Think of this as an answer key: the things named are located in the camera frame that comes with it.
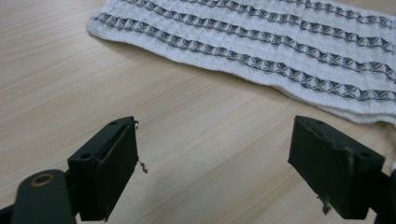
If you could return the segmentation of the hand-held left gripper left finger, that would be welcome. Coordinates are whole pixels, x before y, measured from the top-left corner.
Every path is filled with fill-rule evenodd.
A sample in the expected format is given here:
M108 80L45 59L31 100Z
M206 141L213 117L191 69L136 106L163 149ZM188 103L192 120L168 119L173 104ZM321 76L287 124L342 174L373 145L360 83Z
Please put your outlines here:
M67 160L83 221L107 220L138 162L133 117L109 122Z

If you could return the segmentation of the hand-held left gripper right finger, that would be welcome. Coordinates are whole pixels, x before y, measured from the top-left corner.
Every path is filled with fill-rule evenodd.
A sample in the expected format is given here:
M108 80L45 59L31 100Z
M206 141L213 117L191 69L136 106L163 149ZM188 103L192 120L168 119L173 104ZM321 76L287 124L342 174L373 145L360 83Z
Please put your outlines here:
M369 210L370 180L385 158L329 124L294 119L289 163L325 206L344 219L364 219Z

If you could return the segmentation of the white towel with grey stripes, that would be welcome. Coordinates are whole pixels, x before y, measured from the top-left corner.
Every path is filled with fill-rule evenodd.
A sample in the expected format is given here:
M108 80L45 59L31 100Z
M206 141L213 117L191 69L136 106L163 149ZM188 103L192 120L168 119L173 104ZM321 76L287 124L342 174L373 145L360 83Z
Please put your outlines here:
M396 126L396 16L333 0L106 0L86 29Z

